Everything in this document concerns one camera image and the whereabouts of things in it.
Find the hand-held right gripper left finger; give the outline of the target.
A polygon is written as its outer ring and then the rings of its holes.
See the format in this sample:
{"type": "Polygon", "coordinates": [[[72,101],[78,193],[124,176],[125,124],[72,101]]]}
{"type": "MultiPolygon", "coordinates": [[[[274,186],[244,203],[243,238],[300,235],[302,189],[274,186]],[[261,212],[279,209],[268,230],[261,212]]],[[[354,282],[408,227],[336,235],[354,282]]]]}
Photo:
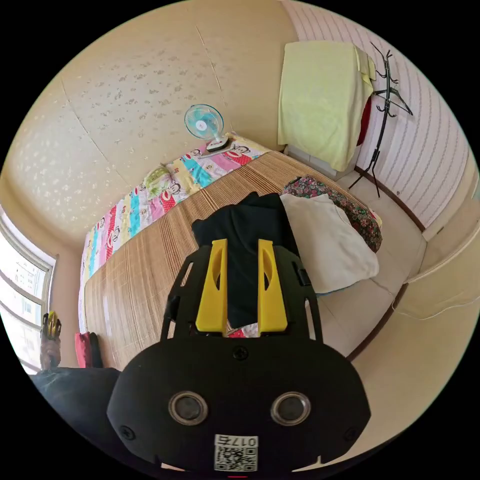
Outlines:
{"type": "Polygon", "coordinates": [[[228,241],[218,239],[209,249],[206,275],[195,321],[199,333],[225,333],[228,323],[228,241]]]}

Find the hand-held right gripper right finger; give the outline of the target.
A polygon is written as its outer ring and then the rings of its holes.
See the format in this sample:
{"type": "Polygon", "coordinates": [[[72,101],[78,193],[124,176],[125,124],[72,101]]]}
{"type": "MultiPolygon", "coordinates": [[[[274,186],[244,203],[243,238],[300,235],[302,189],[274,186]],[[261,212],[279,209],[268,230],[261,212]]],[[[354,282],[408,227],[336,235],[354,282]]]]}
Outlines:
{"type": "Polygon", "coordinates": [[[259,333],[282,333],[288,321],[273,242],[258,240],[257,323],[259,333]]]}

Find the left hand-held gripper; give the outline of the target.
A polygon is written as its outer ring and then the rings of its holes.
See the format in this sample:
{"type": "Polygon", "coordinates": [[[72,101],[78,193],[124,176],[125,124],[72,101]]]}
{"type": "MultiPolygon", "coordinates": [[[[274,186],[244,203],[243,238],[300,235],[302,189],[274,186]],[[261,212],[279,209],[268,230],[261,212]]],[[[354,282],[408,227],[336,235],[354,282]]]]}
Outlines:
{"type": "Polygon", "coordinates": [[[40,335],[42,339],[49,339],[50,337],[59,337],[61,334],[62,323],[57,313],[52,310],[46,312],[42,317],[40,335]]]}

